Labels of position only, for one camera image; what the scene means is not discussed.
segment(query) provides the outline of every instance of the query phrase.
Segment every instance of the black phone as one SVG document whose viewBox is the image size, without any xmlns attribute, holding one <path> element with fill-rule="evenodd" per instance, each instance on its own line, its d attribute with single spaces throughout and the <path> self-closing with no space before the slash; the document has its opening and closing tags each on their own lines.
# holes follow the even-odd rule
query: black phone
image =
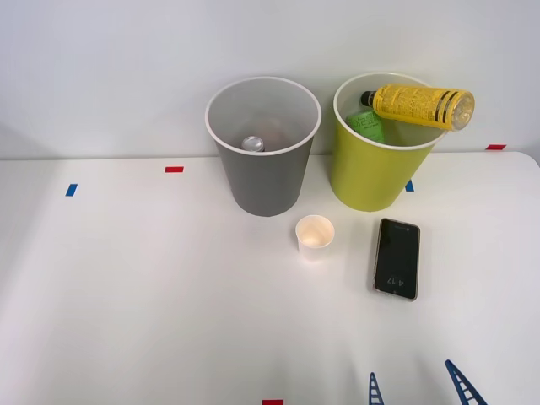
<svg viewBox="0 0 540 405">
<path fill-rule="evenodd" d="M 373 287 L 416 300 L 419 286 L 420 228 L 384 218 L 379 228 Z"/>
</svg>

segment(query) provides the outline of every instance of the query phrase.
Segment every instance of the bottle cap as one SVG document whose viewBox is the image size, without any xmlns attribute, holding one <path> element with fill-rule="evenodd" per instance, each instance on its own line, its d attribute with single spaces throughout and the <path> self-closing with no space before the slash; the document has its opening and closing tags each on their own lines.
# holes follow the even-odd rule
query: bottle cap
<svg viewBox="0 0 540 405">
<path fill-rule="evenodd" d="M 368 107 L 372 107 L 374 93 L 375 91 L 365 91 L 364 93 L 362 93 L 362 96 L 360 97 L 360 103 Z"/>
</svg>

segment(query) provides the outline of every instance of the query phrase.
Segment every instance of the paper cup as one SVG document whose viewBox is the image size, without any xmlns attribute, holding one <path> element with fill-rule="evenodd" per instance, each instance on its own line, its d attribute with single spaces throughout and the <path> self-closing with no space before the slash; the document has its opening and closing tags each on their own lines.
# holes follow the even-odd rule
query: paper cup
<svg viewBox="0 0 540 405">
<path fill-rule="evenodd" d="M 321 215 L 308 215 L 296 225 L 298 250 L 307 260 L 320 260 L 328 254 L 334 239 L 334 226 Z"/>
<path fill-rule="evenodd" d="M 427 86 L 402 74 L 367 73 L 345 82 L 334 97 L 337 134 L 332 189 L 343 203 L 360 211 L 379 211 L 392 205 L 431 149 L 446 134 L 438 128 L 383 119 L 388 144 L 381 144 L 356 133 L 345 123 L 347 116 L 359 111 L 362 93 L 394 83 Z"/>
<path fill-rule="evenodd" d="M 321 106 L 304 86 L 285 78 L 248 78 L 208 103 L 206 126 L 240 207 L 262 217 L 291 208 L 300 194 Z M 264 152 L 241 149 L 257 137 Z"/>
</svg>

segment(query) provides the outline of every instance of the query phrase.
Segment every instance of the plastic bottle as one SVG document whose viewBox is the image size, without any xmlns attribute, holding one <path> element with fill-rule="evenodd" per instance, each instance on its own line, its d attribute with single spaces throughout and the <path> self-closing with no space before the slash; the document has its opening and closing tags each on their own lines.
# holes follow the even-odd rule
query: plastic bottle
<svg viewBox="0 0 540 405">
<path fill-rule="evenodd" d="M 372 107 L 381 118 L 459 131 L 474 112 L 474 97 L 466 90 L 434 89 L 388 84 L 366 91 L 360 103 Z"/>
</svg>

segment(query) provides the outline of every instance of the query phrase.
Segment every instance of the green label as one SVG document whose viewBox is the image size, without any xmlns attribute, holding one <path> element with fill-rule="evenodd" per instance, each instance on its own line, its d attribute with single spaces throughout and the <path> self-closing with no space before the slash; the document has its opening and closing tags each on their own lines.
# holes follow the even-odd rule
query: green label
<svg viewBox="0 0 540 405">
<path fill-rule="evenodd" d="M 373 111 L 360 112 L 359 114 L 348 116 L 345 122 L 363 137 L 378 143 L 385 143 L 381 118 Z"/>
</svg>

